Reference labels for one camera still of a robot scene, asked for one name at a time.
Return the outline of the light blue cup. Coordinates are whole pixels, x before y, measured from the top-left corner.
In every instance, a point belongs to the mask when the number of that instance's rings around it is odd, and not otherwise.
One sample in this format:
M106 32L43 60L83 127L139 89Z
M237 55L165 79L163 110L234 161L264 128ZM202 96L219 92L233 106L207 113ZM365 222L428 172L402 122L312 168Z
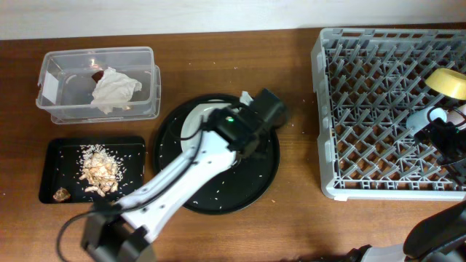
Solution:
M411 136L420 132L441 131L447 120L447 113L439 107L428 106L414 114L411 114L406 120L406 129Z

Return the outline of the grey plate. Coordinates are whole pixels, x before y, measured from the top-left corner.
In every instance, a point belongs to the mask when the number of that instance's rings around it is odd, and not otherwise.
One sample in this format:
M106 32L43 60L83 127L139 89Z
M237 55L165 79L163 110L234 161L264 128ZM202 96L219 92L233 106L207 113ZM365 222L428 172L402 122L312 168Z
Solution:
M215 109L225 108L230 106L232 102L226 102L222 100L208 100L206 102L201 102L195 104L194 108L189 112L185 118L182 128L181 128L181 137L187 138L194 134L198 130L201 124L201 120L206 122L208 117ZM235 155L235 151L230 151L227 146L228 143L217 135L214 131L210 131L205 134L203 131L199 131L193 138L189 140L181 141L182 151L194 148L196 149L202 137L201 143L201 154L213 154L214 152L226 152L228 155Z

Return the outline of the yellow bowl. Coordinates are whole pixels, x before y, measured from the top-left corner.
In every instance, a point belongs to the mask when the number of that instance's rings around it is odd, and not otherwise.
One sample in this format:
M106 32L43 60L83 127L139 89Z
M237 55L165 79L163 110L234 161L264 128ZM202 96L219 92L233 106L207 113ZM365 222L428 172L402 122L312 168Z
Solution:
M436 69L425 84L442 95L457 100L465 99L465 75L447 68Z

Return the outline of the white napkin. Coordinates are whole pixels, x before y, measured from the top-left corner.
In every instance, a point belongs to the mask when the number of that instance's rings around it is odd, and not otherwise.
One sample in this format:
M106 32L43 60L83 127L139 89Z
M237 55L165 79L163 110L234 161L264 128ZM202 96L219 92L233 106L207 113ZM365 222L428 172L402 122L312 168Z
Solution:
M132 99L134 92L142 90L142 84L111 67L101 73L102 76L92 92L93 100L90 104L97 106L104 114L111 113L115 108L127 110L127 103Z

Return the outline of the food scraps pile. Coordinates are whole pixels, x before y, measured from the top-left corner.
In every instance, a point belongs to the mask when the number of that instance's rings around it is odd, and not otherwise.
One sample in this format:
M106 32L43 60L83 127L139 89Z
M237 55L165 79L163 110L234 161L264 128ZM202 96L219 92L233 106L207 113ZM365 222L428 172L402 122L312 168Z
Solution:
M79 183L87 183L83 192L96 193L100 197L118 192L126 168L117 151L95 144L80 146L78 152Z

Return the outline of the gold brown snack wrapper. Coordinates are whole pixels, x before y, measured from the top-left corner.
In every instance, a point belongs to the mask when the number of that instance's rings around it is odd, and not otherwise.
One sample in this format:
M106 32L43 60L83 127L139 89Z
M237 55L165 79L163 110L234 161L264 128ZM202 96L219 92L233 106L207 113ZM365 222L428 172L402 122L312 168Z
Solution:
M103 75L104 75L104 71L98 71L92 75L92 80L95 83L98 83L103 78Z

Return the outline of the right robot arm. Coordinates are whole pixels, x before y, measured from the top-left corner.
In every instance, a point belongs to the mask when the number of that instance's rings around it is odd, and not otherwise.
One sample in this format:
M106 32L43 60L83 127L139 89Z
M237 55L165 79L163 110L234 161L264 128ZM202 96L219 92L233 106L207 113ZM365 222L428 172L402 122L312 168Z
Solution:
M453 124L442 119L430 120L417 138L429 141L441 153L440 164L449 177L465 185L465 122ZM402 245L373 247L365 245L350 250L343 261L464 261L465 202L454 205L419 222Z

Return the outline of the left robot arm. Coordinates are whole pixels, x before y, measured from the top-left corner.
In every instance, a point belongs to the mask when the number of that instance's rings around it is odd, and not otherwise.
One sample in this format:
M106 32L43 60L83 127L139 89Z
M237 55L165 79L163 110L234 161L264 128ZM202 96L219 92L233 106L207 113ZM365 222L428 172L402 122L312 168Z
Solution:
M114 204L95 204L81 246L94 261L154 261L165 224L209 180L243 159L263 156L285 104L263 89L254 98L195 103L181 128L182 152L145 186Z

